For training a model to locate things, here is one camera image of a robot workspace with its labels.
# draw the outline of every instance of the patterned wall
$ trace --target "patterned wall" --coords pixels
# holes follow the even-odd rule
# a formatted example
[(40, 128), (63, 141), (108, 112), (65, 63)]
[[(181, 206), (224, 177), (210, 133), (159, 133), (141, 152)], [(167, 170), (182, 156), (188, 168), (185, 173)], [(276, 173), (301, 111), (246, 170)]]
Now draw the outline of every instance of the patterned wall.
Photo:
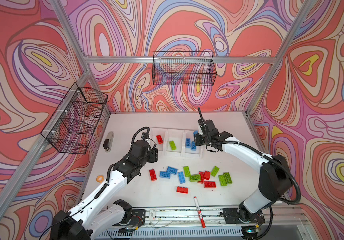
[(318, 1), (252, 120), (289, 159), (319, 238), (344, 239), (344, 0)]
[[(215, 56), (274, 56), (301, 1), (73, 1), (65, 4), (87, 55), (151, 56), (212, 50)], [(94, 64), (112, 111), (245, 110), (268, 65), (217, 64), (212, 86), (154, 86), (151, 65)]]
[[(81, 75), (70, 49), (46, 0), (0, 0), (0, 191)], [(46, 149), (2, 219), (0, 239), (36, 239), (74, 204), (105, 121), (86, 155)]]

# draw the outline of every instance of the red toy brick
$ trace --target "red toy brick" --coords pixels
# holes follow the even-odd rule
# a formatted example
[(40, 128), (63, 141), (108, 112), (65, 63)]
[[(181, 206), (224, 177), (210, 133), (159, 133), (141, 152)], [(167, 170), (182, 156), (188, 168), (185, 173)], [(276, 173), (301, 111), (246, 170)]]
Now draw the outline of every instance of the red toy brick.
[(156, 138), (157, 138), (157, 141), (159, 142), (159, 144), (163, 143), (163, 139), (161, 138), (160, 135), (157, 135)]
[(205, 172), (198, 172), (198, 174), (200, 174), (200, 176), (201, 176), (201, 181), (199, 181), (198, 183), (204, 183), (204, 174), (205, 174)]
[(209, 180), (211, 178), (211, 172), (205, 171), (204, 180)]
[(154, 181), (157, 180), (156, 173), (154, 169), (149, 170), (150, 180)]
[(188, 193), (188, 188), (187, 187), (177, 187), (177, 191), (180, 193)]
[(216, 188), (216, 182), (205, 181), (204, 182), (204, 187), (205, 188)]

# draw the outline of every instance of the marker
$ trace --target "marker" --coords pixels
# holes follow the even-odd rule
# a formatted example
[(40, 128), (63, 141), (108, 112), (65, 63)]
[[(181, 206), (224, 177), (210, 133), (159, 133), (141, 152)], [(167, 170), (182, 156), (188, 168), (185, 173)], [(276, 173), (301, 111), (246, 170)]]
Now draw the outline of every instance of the marker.
[(203, 219), (203, 215), (201, 214), (201, 210), (200, 210), (200, 206), (198, 205), (198, 201), (197, 201), (197, 197), (194, 197), (194, 204), (196, 204), (196, 208), (198, 211), (198, 216), (201, 220), (201, 225), (203, 226), (203, 228), (205, 228), (205, 223), (204, 223), (204, 219)]

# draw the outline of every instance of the robotic arm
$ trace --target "robotic arm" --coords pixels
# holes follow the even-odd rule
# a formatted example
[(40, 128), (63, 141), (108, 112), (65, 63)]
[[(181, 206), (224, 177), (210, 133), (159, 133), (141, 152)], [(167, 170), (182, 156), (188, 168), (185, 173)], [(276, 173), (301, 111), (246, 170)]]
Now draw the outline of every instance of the robotic arm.
[[(142, 134), (141, 140), (135, 142), (136, 135), (143, 130), (147, 132)], [(149, 145), (149, 127), (140, 128), (132, 137), (128, 153), (109, 166), (105, 182), (67, 213), (59, 211), (54, 216), (50, 240), (91, 240), (107, 226), (127, 224), (132, 207), (121, 199), (114, 202), (109, 209), (101, 213), (100, 211), (120, 189), (129, 184), (135, 176), (141, 175), (140, 170), (147, 162), (157, 162), (158, 150), (155, 147), (156, 143), (152, 148)]]
[[(253, 215), (262, 208), (267, 208), (278, 199), (289, 204), (296, 204), (301, 199), (299, 185), (289, 171), (289, 166), (285, 157), (281, 155), (272, 156), (260, 152), (253, 147), (240, 142), (228, 132), (219, 133), (212, 120), (204, 120), (200, 108), (198, 108), (200, 119), (199, 133), (194, 136), (197, 146), (205, 145), (217, 149), (217, 151), (227, 152), (239, 158), (256, 172), (260, 174), (258, 189), (256, 189), (240, 205), (238, 210), (239, 219), (248, 223)], [(294, 185), (297, 196), (294, 201), (280, 198), (286, 191)]]

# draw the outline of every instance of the black wire mesh basket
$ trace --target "black wire mesh basket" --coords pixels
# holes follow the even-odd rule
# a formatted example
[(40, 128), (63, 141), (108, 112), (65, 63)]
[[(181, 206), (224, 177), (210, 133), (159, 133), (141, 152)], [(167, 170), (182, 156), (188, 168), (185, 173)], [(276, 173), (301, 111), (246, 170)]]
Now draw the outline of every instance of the black wire mesh basket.
[(107, 99), (98, 90), (78, 87), (53, 128), (42, 135), (58, 152), (86, 154)]
[(217, 76), (212, 51), (154, 51), (154, 85), (213, 86)]

